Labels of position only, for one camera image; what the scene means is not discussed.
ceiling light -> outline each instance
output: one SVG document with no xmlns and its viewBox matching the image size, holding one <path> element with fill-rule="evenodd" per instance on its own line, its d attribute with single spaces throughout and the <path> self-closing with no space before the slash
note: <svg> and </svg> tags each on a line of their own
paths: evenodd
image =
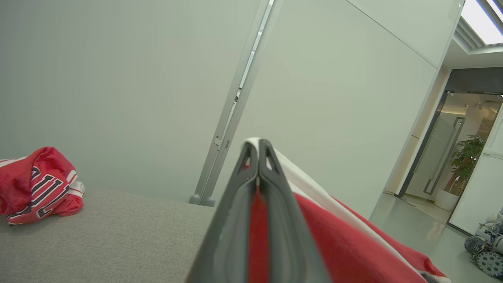
<svg viewBox="0 0 503 283">
<path fill-rule="evenodd" d="M 489 3 L 489 6 L 491 6 L 491 8 L 494 10 L 498 18 L 503 22 L 503 13 L 499 9 L 498 5 L 494 2 L 494 0 L 487 0 L 487 2 Z"/>
<path fill-rule="evenodd" d="M 461 16 L 485 44 L 503 43 L 503 35 L 477 0 L 466 0 Z"/>
</svg>

white planter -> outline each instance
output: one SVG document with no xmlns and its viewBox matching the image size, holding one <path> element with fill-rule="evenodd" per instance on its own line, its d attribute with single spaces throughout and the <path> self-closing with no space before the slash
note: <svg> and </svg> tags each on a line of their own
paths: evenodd
<svg viewBox="0 0 503 283">
<path fill-rule="evenodd" d="M 444 190 L 439 190 L 437 196 L 435 197 L 435 205 L 444 210 L 451 211 L 454 208 L 454 205 L 456 205 L 457 200 L 457 195 L 448 193 Z"/>
</svg>

hallway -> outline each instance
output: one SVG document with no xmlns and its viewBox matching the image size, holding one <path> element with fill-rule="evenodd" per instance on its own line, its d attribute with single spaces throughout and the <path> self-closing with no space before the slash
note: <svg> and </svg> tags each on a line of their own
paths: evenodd
<svg viewBox="0 0 503 283">
<path fill-rule="evenodd" d="M 500 282 L 470 260 L 463 246 L 467 238 L 464 234 L 395 196 L 382 195 L 370 222 L 398 242 L 427 255 L 452 283 Z"/>
<path fill-rule="evenodd" d="M 449 219 L 450 211 L 441 209 L 429 201 L 407 195 L 403 197 L 403 200 L 442 223 L 447 223 L 447 219 Z"/>
</svg>

red cloth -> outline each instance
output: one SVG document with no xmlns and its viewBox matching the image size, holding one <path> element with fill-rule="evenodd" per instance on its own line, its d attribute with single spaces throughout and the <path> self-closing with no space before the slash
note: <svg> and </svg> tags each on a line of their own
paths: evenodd
<svg viewBox="0 0 503 283">
<path fill-rule="evenodd" d="M 295 197 L 333 282 L 426 282 L 373 239 L 310 200 L 297 194 Z M 251 208 L 248 282 L 266 283 L 269 281 L 267 207 L 256 196 Z M 428 257 L 396 242 L 366 219 L 350 211 L 395 248 L 414 268 L 445 277 Z"/>
<path fill-rule="evenodd" d="M 55 148 L 0 160 L 0 215 L 17 225 L 75 214 L 83 207 L 82 192 L 70 186 L 76 177 L 73 165 Z"/>
</svg>

wheel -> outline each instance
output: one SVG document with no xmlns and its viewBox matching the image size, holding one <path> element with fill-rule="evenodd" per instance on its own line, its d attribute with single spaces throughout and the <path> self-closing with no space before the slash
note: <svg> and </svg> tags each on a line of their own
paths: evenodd
<svg viewBox="0 0 503 283">
<path fill-rule="evenodd" d="M 492 277 L 500 277 L 503 275 L 503 256 L 495 252 L 482 252 L 477 256 L 477 266 Z"/>
<path fill-rule="evenodd" d="M 474 253 L 477 250 L 475 250 L 474 248 L 476 246 L 481 246 L 484 244 L 484 241 L 482 239 L 480 239 L 479 237 L 476 237 L 476 236 L 471 236 L 469 237 L 468 239 L 466 239 L 465 241 L 465 249 L 470 252 L 470 253 Z"/>
</svg>

